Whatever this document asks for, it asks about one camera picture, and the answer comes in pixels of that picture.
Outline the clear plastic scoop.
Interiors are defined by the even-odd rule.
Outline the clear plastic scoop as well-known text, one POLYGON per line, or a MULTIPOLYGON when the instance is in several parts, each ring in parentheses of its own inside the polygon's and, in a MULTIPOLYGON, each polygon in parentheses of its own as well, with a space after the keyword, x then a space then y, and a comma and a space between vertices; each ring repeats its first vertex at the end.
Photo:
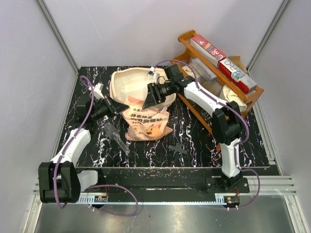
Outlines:
POLYGON ((104 131, 110 139, 115 140, 120 148, 126 153, 129 154, 130 150, 128 146, 121 140, 119 131, 111 123, 107 122, 104 124, 104 131))

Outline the pink cat litter bag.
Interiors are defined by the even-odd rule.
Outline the pink cat litter bag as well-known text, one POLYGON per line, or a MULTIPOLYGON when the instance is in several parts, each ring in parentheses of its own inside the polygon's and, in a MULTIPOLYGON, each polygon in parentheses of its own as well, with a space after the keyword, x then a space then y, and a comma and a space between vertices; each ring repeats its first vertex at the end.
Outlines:
POLYGON ((128 123, 128 132, 125 134, 126 139, 131 141, 153 141, 173 132, 168 127, 169 112, 167 107, 158 109, 151 107, 143 109, 143 101, 128 96, 125 104, 129 106, 122 112, 122 116, 128 123))

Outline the black plastic clip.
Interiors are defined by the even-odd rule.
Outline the black plastic clip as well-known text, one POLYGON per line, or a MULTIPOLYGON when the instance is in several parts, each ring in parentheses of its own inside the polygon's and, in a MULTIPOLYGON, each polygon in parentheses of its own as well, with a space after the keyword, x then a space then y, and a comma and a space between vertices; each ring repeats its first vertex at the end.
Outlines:
POLYGON ((173 150, 173 151, 181 153, 181 154, 188 154, 188 151, 183 149, 183 145, 180 143, 176 143, 175 145, 169 145, 168 148, 170 150, 173 150))

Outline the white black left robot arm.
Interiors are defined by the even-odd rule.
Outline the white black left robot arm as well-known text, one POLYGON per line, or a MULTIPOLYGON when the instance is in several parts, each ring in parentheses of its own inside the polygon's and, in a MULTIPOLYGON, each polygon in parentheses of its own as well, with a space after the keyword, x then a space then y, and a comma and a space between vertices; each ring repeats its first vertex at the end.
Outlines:
POLYGON ((128 105, 113 100, 109 95, 97 100, 88 94, 76 103, 75 129, 66 143, 49 161, 38 167, 39 194, 42 203, 76 203, 80 193, 89 187, 100 192, 105 187, 104 178, 95 170, 77 172, 75 165, 94 135, 98 120, 121 114, 128 105))

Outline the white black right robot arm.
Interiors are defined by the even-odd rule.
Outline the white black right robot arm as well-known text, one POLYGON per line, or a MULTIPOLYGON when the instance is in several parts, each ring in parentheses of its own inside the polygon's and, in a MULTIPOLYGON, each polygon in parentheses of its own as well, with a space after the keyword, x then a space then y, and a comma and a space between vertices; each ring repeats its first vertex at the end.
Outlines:
POLYGON ((143 109, 163 103, 171 94, 180 94, 204 109, 211 116, 212 134, 222 153, 222 175, 216 180, 216 187, 226 192, 234 191, 242 179, 238 161, 242 116, 238 104, 234 101, 228 103, 203 90, 193 77, 184 76, 176 64, 166 67, 164 71, 169 80, 163 84, 147 85, 143 109))

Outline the beige plastic litter box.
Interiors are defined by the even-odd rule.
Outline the beige plastic litter box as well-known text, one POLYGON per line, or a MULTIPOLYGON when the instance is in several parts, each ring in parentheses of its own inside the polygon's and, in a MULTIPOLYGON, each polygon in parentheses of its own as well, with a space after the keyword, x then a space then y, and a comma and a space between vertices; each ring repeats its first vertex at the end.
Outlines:
POLYGON ((149 68, 143 67, 115 71, 110 81, 110 97, 121 103, 125 103, 128 96, 145 100, 149 83, 163 84, 166 81, 164 69, 156 68, 154 76, 150 76, 149 72, 149 68))

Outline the red white toothpaste box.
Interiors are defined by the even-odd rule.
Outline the red white toothpaste box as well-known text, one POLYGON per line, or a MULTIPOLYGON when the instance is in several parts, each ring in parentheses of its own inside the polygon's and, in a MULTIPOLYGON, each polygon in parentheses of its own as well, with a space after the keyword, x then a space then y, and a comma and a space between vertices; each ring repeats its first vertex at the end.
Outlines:
POLYGON ((227 57, 227 55, 214 46, 212 43, 207 41, 200 34, 190 39, 190 45, 195 48, 204 58, 211 62, 215 67, 218 66, 219 62, 227 57))

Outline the red white long box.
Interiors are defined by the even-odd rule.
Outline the red white long box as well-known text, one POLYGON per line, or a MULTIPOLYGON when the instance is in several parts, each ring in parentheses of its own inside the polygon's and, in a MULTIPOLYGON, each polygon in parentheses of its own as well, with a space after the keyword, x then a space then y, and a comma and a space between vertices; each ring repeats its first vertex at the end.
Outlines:
POLYGON ((218 62, 218 69, 244 94, 249 94, 257 87, 257 83, 228 58, 218 62))

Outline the orange wooden rack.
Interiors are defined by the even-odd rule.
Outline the orange wooden rack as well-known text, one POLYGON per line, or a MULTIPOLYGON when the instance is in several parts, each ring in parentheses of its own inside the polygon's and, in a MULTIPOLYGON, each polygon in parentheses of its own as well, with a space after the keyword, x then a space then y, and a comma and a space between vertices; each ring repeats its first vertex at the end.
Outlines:
MULTIPOLYGON (((199 58, 205 65, 207 65, 208 68, 212 67, 212 63, 207 61, 206 58, 203 57, 203 55, 199 55, 199 52, 190 45, 190 39, 194 36, 196 36, 197 33, 195 30, 190 30, 188 32, 185 32, 178 37, 178 41, 186 47, 185 51, 174 57, 175 60, 183 61, 187 64, 190 63, 191 59, 199 58)), ((255 148, 263 148, 263 139, 260 135, 258 123, 255 117, 255 112, 252 110, 253 105, 256 103, 256 101, 259 99, 261 94, 264 92, 264 89, 260 87, 256 87, 254 91, 251 92, 251 94, 246 95, 241 90, 239 90, 231 81, 229 81, 228 78, 225 77, 224 74, 221 73, 221 71, 218 68, 211 68, 211 71, 216 72, 216 79, 214 81, 204 81, 203 78, 199 79, 199 84, 201 84, 206 90, 211 92, 212 94, 216 96, 220 96, 221 90, 224 85, 227 85, 231 89, 233 89, 234 94, 237 94, 237 97, 242 99, 242 103, 246 104, 246 110, 241 112, 242 117, 245 118, 246 123, 249 124, 249 139, 248 142, 243 144, 243 147, 246 150, 246 146, 251 148, 251 150, 255 151, 255 148)), ((185 97, 178 94, 178 97, 183 101, 183 103, 189 108, 189 110, 196 116, 196 118, 203 124, 203 126, 208 130, 208 132, 213 136, 212 134, 212 128, 211 128, 211 116, 207 114, 200 106, 193 101, 190 101, 186 99, 185 97)))

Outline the clear plastic packet stack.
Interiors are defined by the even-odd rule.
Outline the clear plastic packet stack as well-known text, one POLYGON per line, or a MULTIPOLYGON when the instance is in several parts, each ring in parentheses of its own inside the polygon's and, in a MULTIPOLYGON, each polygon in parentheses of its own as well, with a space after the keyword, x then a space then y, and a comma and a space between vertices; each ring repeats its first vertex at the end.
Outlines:
POLYGON ((209 69, 199 58, 191 59, 190 65, 199 74, 198 82, 207 91, 218 96, 222 86, 216 81, 216 74, 209 69))

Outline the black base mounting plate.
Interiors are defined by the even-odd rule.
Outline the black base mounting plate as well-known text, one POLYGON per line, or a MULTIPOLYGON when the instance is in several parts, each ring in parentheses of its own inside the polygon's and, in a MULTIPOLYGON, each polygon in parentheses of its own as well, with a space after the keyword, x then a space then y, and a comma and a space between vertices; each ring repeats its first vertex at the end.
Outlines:
POLYGON ((216 180, 221 178, 220 168, 96 168, 98 184, 110 184, 108 194, 126 193, 122 187, 133 194, 142 191, 184 191, 211 194, 248 194, 250 188, 243 178, 233 190, 225 191, 216 187, 216 180))

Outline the beige cloth bag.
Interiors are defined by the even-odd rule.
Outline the beige cloth bag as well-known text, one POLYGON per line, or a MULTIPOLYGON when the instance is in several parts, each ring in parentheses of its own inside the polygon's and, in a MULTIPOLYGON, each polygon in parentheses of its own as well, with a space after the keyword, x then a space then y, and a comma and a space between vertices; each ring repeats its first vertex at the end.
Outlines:
POLYGON ((232 102, 235 101, 238 106, 239 106, 239 110, 240 113, 243 117, 245 117, 247 115, 247 113, 249 112, 248 107, 251 105, 252 102, 249 103, 245 103, 231 88, 229 88, 229 86, 224 85, 219 98, 227 101, 227 102, 232 102))

